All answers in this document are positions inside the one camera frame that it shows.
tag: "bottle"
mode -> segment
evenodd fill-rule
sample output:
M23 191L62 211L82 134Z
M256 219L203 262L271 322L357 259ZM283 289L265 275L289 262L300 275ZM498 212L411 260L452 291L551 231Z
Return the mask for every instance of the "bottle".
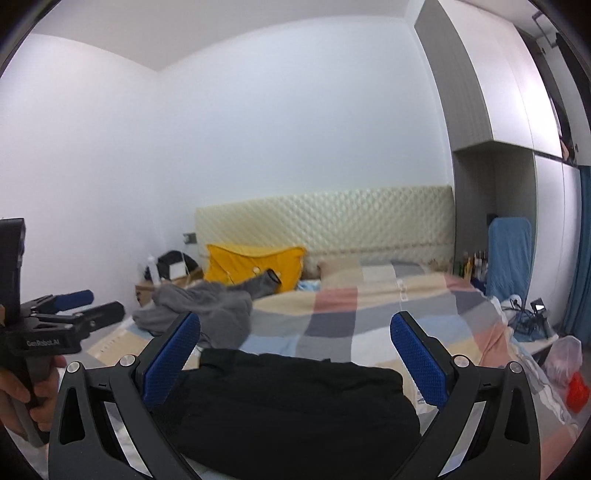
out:
M488 252L485 250L484 257L482 258L482 281L486 283L486 275L488 273Z
M466 262L466 268L464 268L464 280L470 281L472 279L472 268L474 266L474 259L472 257L468 258Z
M464 256L462 258L462 262L460 263L460 272L459 272L459 277L464 278L464 275L466 274L466 267L468 266L468 252L464 252Z
M150 271L150 277L152 277L152 283L157 287L160 285L160 274L158 273L158 267L156 266L156 259L150 255L148 257L148 270Z
M480 280L482 275L482 252L477 252L474 258L474 278Z

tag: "beige tufted headboard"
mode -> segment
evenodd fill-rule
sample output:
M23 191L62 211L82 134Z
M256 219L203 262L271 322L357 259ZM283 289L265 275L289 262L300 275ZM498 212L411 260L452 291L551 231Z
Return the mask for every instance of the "beige tufted headboard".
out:
M304 275L317 277L320 260L429 263L454 253L455 206L450 186L392 187L272 197L197 208L197 244L232 243L308 250Z

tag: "red object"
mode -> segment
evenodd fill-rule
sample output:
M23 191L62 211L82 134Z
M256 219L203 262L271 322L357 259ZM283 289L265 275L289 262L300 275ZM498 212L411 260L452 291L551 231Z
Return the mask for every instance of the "red object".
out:
M579 413L589 401L589 387L585 385L579 372L573 375L566 395L566 406L574 413Z

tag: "blue chair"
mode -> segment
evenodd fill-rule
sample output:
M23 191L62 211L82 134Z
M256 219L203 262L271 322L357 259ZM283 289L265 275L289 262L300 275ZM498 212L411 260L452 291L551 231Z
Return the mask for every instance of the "blue chair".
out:
M532 241L527 218L495 218L488 229L486 295L499 301L516 294L525 303L530 289Z

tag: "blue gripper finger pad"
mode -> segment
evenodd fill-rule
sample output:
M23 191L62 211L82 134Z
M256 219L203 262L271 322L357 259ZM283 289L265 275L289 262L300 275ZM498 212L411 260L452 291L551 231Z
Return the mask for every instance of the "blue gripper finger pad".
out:
M146 370L142 400L148 408L166 401L200 335L199 317L190 313Z
M443 408L448 398L445 374L399 313L390 322L390 338L425 402Z

